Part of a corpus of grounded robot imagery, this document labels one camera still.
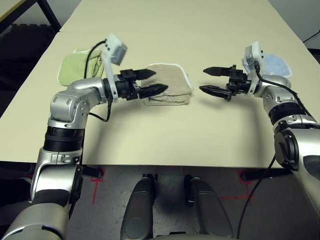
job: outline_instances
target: black cable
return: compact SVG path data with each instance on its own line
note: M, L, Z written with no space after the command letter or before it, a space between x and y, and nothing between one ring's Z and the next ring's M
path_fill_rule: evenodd
M85 60L85 66L84 66L84 78L86 79L87 78L87 71L88 71L88 64L89 64L89 60L90 60L90 56L91 54L93 53L93 51L99 47L101 44L104 44L106 42L107 39L105 40L102 40L100 42L98 42L96 45L93 46L93 48L91 48L88 56L86 57L86 60ZM103 117L95 114L95 113L92 113L92 112L89 112L89 115L103 121L103 122L108 122L109 119L110 119L110 115L111 115L111 105L112 105L112 102L113 100L112 99L108 99L108 109L107 109L107 116L106 116L106 119L104 119Z
M312 117L312 115L310 114L310 112L306 109L306 107L304 106L304 104L302 103L302 101L300 100L300 98L298 97L298 94L293 91L292 89L290 89L289 87L285 86L285 85L282 85L280 83L276 83L276 82L273 82L273 81L268 81L268 80L265 80L263 79L263 77L260 75L260 65L259 65L259 62L258 61L254 61L254 68L255 68L255 73L256 75L258 76L259 80L261 82L264 82L266 84L271 84L271 85L274 85L274 86L277 86L277 87L281 87L285 90L287 90L288 92L290 92L294 98L297 100L297 102L299 103L300 107L302 108L302 110L307 114L309 115L310 117Z
M90 59L91 54L93 53L93 51L94 51L97 47L99 47L101 44L104 44L104 43L106 42L106 40L107 40L107 39L98 42L96 45L94 45L93 48L91 48L91 50L90 50L90 52L89 52L89 54L88 54L88 56L86 57L86 60L85 60L85 65L84 65L84 77L83 77L84 79L87 78L88 63L89 63L89 59Z
M305 43L306 41L308 41L309 39L312 39L314 36L318 35L320 33L320 30L318 32L316 32L315 34L313 34L311 37L308 37L306 40L302 41L303 43Z
M110 115L111 115L111 105L112 105L112 102L113 102L112 98L108 100L108 110L107 110L106 119L104 119L104 118L102 118L101 116L99 116L99 115L97 115L97 114L95 114L95 113L92 113L92 112L89 112L89 115L94 116L94 117L96 117L97 119L99 119L99 120L101 120L101 121L103 121L103 122L105 122L105 123L108 122L109 119L110 119Z
M262 180L267 176L268 172L270 171L272 165L274 164L276 160L276 155L273 156L272 161L270 162L268 168L264 171L263 175L260 177L260 179L258 180L258 182L254 185L253 189L250 192L250 195L248 197L248 199L246 200L243 209L242 209L242 213L240 216L240 220L239 220L239 224L238 224L238 230L236 233L236 239L240 238L240 230L241 230L241 225L242 225L242 220L244 219L245 213L246 213L246 209L251 201L252 196L254 195L255 191L257 190L258 186L260 185L260 183L262 182Z

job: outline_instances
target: gray carpet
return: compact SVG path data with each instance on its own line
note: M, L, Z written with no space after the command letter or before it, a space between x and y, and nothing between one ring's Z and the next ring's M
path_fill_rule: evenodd
M236 232L247 196L237 168L106 166L103 182L90 178L83 182L68 226L68 240L119 239L126 205L142 173L158 173L158 197L153 206L153 235L184 231L198 233L193 209L184 205L185 174L200 176L222 198ZM93 204L95 186L97 190ZM241 239L244 240L318 240L319 218L293 175L265 179L244 217Z

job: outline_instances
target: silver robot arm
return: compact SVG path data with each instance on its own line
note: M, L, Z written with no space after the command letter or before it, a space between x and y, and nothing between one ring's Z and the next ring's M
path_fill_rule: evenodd
M250 71L231 67L209 67L203 70L212 76L229 76L226 88L213 85L199 88L227 101L237 94L262 98L263 107L273 125L274 149L277 162L290 169L303 185L315 210L320 215L320 124L303 106L285 78L266 75L264 56L258 42L245 50Z
M136 80L155 72L123 70L113 76L117 98L133 100L160 94L167 85L139 87ZM9 227L3 240L64 240L66 229L82 187L82 145L90 110L113 101L109 80L89 78L72 83L57 93L51 103L51 115L43 147L39 150L30 194L32 204Z

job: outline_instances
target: towel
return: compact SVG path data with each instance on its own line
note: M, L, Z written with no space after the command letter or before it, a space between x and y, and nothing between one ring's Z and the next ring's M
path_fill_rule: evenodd
M151 84L165 84L168 88L155 96L142 99L147 106L184 105L190 102L193 90L187 74L181 66L172 63L155 63L145 69L156 72L155 75L141 81L141 87Z
M69 86L74 81L84 78L86 59L90 49L76 49L73 53L64 57L58 73L58 82L63 86ZM104 72L104 64L101 50L94 50L89 58L86 72L87 78L101 78Z

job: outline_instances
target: table surface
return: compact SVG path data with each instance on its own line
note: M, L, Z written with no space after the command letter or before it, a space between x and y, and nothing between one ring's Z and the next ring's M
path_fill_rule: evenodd
M239 95L225 102L198 89L208 84L224 87L228 78L209 76L203 69L232 64L243 69L245 47L256 40L265 53L277 54L290 65L292 89L319 121L320 65L267 1L109 0L107 8L105 2L80 3L62 28L70 32L56 35L18 91L0 119L0 161L37 161L50 101L65 89L57 82L64 56L92 47L110 32L128 46L114 73L151 63L178 63L194 91L188 105L145 106L139 99L121 100L112 106L108 123L89 116L85 164L266 167L274 139L262 100ZM86 13L96 14L81 16L86 8ZM101 105L92 112L105 116L106 110Z
M0 22L25 1L26 0L1 0L0 1Z

